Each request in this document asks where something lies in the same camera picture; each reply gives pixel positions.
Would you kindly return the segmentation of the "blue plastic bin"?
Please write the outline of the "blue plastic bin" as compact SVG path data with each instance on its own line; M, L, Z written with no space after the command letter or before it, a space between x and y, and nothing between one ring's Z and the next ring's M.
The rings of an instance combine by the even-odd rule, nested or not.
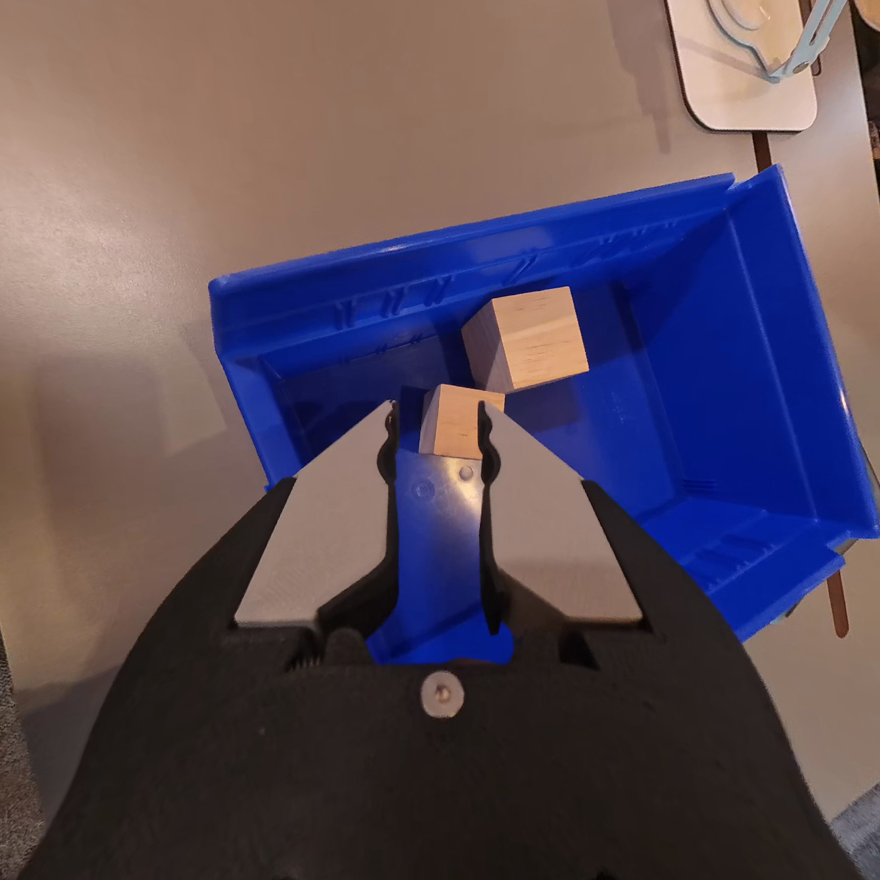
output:
M461 328L571 290L589 369L505 412L596 481L741 641L878 536L864 449L779 165L222 275L214 348L272 488L400 406L400 599L382 664L504 662L479 601L479 491L418 455L425 395L474 386Z

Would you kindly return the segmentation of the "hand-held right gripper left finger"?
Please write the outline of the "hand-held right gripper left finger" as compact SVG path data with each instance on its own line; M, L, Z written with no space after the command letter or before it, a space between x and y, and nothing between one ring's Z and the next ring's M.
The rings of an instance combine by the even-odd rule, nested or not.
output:
M234 621L376 632L400 595L399 407L386 401L293 478Z

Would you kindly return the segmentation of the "large wooden cube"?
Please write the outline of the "large wooden cube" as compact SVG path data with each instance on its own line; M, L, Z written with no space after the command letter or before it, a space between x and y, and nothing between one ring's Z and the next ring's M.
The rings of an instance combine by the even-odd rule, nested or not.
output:
M589 371L567 286L492 299L461 335L479 389L510 394Z

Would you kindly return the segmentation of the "white stand base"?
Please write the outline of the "white stand base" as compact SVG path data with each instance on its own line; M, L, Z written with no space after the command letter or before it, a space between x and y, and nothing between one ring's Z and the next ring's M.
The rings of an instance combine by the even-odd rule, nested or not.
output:
M846 1L666 1L687 107L716 132L799 133L817 118L811 68Z

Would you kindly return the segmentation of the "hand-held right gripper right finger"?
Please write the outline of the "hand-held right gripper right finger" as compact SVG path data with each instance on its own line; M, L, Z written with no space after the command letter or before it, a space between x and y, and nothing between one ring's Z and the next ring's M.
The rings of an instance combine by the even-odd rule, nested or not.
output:
M573 468L500 409L478 404L480 600L491 634L561 634L644 618Z

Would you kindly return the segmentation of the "medium wooden cube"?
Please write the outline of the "medium wooden cube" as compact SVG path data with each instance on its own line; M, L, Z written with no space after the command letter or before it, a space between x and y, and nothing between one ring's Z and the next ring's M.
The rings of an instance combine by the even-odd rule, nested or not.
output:
M479 402L489 402L503 411L505 394L462 386L440 384L426 393L419 453L441 457L479 460Z

